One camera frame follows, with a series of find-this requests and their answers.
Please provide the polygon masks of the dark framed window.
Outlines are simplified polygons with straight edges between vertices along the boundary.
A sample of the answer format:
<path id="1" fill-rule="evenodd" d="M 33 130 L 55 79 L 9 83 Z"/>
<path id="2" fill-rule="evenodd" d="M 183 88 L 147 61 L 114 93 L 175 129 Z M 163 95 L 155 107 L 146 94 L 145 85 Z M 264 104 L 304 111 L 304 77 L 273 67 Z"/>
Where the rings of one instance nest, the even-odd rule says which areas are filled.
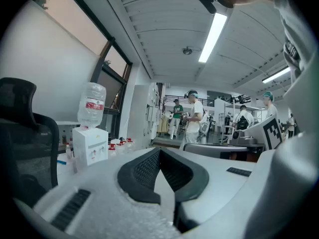
<path id="1" fill-rule="evenodd" d="M 100 128 L 108 131 L 110 139 L 118 138 L 124 95 L 132 63 L 84 0 L 33 1 L 84 46 L 98 55 L 91 81 L 106 88 L 105 109 Z"/>

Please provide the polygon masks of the black mesh office chair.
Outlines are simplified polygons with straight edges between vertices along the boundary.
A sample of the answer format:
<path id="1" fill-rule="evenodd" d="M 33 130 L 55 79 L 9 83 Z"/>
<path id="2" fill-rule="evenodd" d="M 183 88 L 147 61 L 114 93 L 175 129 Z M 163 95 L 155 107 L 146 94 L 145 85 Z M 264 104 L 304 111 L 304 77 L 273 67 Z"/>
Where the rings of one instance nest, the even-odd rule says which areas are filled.
<path id="1" fill-rule="evenodd" d="M 0 185 L 30 207 L 58 185 L 59 128 L 32 111 L 35 91 L 32 82 L 0 79 Z"/>

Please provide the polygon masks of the large clear water jug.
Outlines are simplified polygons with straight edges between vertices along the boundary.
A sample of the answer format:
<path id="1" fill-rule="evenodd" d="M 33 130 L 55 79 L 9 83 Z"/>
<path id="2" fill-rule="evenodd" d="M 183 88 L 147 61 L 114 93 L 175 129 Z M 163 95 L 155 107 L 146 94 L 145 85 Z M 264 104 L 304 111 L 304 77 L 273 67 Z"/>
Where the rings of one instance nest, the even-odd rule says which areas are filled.
<path id="1" fill-rule="evenodd" d="M 97 83 L 86 83 L 81 94 L 77 113 L 82 127 L 94 128 L 100 125 L 105 107 L 106 88 Z"/>

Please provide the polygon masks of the metal shelf rack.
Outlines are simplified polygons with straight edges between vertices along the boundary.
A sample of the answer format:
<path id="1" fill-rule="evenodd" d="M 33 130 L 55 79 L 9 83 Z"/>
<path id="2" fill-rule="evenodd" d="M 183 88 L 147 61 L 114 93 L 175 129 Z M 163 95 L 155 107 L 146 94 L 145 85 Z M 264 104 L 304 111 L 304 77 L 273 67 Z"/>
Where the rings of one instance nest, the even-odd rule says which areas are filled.
<path id="1" fill-rule="evenodd" d="M 220 145 L 226 145 L 229 143 L 235 128 L 232 126 L 234 115 L 240 113 L 240 107 L 242 104 L 224 104 L 224 110 L 219 113 L 218 125 L 221 127 L 221 138 L 219 139 Z M 253 125 L 261 122 L 263 120 L 263 110 L 264 108 L 253 107 L 245 104 L 247 111 L 254 117 Z"/>

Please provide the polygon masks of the white table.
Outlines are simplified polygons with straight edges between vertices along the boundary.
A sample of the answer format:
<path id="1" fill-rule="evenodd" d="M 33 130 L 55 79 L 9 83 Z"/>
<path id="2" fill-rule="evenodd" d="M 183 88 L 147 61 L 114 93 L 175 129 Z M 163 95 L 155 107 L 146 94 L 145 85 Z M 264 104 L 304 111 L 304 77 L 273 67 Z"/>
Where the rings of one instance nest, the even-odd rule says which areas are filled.
<path id="1" fill-rule="evenodd" d="M 58 128 L 59 128 L 59 147 L 58 147 L 57 160 L 62 160 L 62 161 L 67 162 L 66 165 L 62 165 L 62 164 L 57 163 L 57 179 L 58 179 L 58 184 L 60 185 L 60 184 L 63 184 L 64 182 L 66 182 L 70 176 L 82 171 L 83 169 L 80 170 L 77 168 L 75 156 L 73 153 L 72 129 L 75 127 L 80 127 L 80 125 L 78 125 L 76 122 L 70 122 L 70 121 L 59 121 L 57 124 L 58 124 Z M 111 143 L 116 145 L 117 143 L 120 143 L 120 141 L 125 142 L 125 147 L 126 147 L 125 154 L 127 154 L 128 151 L 127 151 L 126 139 L 121 137 L 119 139 L 111 140 L 110 133 L 108 132 L 108 146 Z M 71 147 L 71 151 L 72 151 L 72 159 L 71 160 L 68 160 L 66 157 L 66 151 L 65 151 L 66 143 L 69 143 L 69 145 Z"/>

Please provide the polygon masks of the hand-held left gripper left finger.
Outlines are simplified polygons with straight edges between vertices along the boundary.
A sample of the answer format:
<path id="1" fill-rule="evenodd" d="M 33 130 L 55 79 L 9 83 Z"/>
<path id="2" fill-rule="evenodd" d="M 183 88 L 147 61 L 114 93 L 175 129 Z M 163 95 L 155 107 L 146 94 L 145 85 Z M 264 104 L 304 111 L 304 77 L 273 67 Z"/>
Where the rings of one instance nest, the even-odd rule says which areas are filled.
<path id="1" fill-rule="evenodd" d="M 132 200 L 117 182 L 119 169 L 149 150 L 100 161 L 50 190 L 34 208 L 14 202 L 28 223 L 44 239 L 182 239 L 158 204 Z M 89 196 L 64 231 L 53 219 L 80 190 Z"/>

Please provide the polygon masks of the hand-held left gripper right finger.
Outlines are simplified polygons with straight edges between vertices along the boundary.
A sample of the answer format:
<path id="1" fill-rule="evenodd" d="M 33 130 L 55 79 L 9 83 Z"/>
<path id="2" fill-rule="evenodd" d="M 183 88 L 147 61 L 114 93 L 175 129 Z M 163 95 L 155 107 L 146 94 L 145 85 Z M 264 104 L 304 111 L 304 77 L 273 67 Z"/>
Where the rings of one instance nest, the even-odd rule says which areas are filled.
<path id="1" fill-rule="evenodd" d="M 226 211 L 225 218 L 214 218 L 235 197 L 248 180 L 247 176 L 228 172 L 230 167 L 254 171 L 255 162 L 227 160 L 202 156 L 175 148 L 168 150 L 205 168 L 209 181 L 199 197 L 182 203 L 184 220 L 196 226 L 182 233 L 183 239 L 243 239 L 247 216 Z"/>

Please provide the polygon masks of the yellow coat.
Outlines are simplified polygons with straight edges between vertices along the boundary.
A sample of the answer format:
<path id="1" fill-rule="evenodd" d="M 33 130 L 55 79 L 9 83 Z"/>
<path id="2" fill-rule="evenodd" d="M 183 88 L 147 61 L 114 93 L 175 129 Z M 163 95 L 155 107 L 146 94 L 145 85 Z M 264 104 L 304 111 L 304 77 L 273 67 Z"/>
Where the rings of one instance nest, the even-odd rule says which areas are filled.
<path id="1" fill-rule="evenodd" d="M 160 120 L 159 120 L 157 132 L 158 133 L 167 133 L 168 130 L 169 130 L 168 117 L 166 117 L 165 115 L 162 115 Z"/>

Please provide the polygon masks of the white machine cabinet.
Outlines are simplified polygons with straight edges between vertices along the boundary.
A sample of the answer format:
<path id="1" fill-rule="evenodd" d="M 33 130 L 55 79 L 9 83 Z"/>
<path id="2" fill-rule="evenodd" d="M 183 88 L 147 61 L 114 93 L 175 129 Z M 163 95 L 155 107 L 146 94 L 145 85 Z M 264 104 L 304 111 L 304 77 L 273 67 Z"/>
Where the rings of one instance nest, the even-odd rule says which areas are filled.
<path id="1" fill-rule="evenodd" d="M 108 132 L 97 127 L 72 129 L 73 153 L 78 169 L 108 159 Z"/>

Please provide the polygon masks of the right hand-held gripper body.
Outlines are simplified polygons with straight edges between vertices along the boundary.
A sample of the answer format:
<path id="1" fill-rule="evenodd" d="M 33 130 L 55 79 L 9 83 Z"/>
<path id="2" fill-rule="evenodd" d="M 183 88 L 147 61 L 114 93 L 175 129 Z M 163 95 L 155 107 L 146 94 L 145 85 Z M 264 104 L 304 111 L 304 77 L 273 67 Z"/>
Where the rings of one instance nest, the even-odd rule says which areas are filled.
<path id="1" fill-rule="evenodd" d="M 319 61 L 286 98 L 300 133 L 280 142 L 277 127 L 265 127 L 273 156 L 260 196 L 246 208 L 245 239 L 319 239 Z"/>

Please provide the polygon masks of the long ceiling light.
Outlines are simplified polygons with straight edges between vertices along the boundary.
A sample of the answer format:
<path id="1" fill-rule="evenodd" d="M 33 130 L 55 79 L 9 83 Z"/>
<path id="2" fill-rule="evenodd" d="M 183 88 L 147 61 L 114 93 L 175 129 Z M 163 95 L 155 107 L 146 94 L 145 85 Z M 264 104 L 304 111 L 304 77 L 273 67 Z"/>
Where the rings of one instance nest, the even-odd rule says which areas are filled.
<path id="1" fill-rule="evenodd" d="M 265 78 L 262 80 L 262 83 L 266 84 L 268 82 L 271 82 L 275 79 L 277 79 L 278 77 L 281 77 L 282 75 L 286 74 L 286 73 L 289 73 L 290 72 L 290 67 L 286 67 L 286 68 L 283 68 L 282 70 L 270 75 L 269 77 Z"/>
<path id="2" fill-rule="evenodd" d="M 219 13 L 215 14 L 208 37 L 206 39 L 204 48 L 199 58 L 199 63 L 207 62 L 224 28 L 226 20 L 227 20 L 227 16 L 219 14 Z"/>

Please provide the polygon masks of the grey machine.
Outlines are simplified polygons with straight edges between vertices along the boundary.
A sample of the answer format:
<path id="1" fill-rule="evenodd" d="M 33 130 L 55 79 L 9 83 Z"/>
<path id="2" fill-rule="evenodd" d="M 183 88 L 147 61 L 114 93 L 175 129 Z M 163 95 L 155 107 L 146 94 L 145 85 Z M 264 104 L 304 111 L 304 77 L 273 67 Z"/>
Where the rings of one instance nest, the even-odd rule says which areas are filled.
<path id="1" fill-rule="evenodd" d="M 257 140 L 252 136 L 245 136 L 243 130 L 236 130 L 232 135 L 232 139 L 229 141 L 230 145 L 254 145 L 257 144 Z"/>

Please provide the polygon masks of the person's grey shirt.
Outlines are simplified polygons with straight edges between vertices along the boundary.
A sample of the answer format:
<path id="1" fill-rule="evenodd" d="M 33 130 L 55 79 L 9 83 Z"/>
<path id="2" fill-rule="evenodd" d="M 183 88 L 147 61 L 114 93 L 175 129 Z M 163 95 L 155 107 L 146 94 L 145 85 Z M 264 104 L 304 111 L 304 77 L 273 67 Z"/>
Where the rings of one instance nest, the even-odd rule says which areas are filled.
<path id="1" fill-rule="evenodd" d="M 284 27 L 284 58 L 294 83 L 306 69 L 319 69 L 319 43 L 293 0 L 273 2 Z"/>

